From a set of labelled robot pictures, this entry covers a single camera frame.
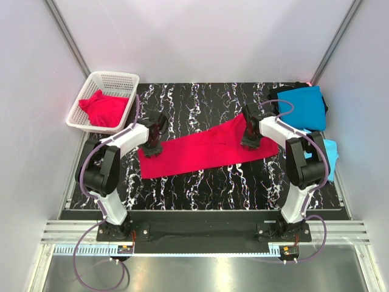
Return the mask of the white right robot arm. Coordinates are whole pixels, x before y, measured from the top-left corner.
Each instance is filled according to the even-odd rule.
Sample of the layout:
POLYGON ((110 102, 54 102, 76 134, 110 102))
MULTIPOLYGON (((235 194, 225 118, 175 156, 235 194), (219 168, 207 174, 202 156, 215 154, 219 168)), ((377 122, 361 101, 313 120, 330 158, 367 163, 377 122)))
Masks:
POLYGON ((242 108, 246 123, 241 145, 258 149, 269 138, 281 146, 286 154, 286 174, 290 182, 286 202, 274 223, 258 230, 258 238, 265 241, 292 242, 309 233, 306 211, 314 192, 323 187, 330 173, 328 155, 322 135, 305 133, 281 120, 281 114, 261 113, 254 103, 242 108))

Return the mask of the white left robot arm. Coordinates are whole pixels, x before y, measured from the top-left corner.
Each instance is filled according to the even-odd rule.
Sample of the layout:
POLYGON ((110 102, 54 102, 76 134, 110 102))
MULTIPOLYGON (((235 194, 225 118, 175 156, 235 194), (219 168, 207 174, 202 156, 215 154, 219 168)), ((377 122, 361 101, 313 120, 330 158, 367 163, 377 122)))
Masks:
POLYGON ((131 216, 123 206, 117 186, 120 161, 140 147, 150 158, 162 152, 160 136, 167 130, 168 119, 153 112, 146 119, 135 120, 124 130, 105 139, 88 139, 83 146, 75 173, 81 192, 95 201, 103 219, 98 223, 98 241, 125 241, 135 237, 131 216))

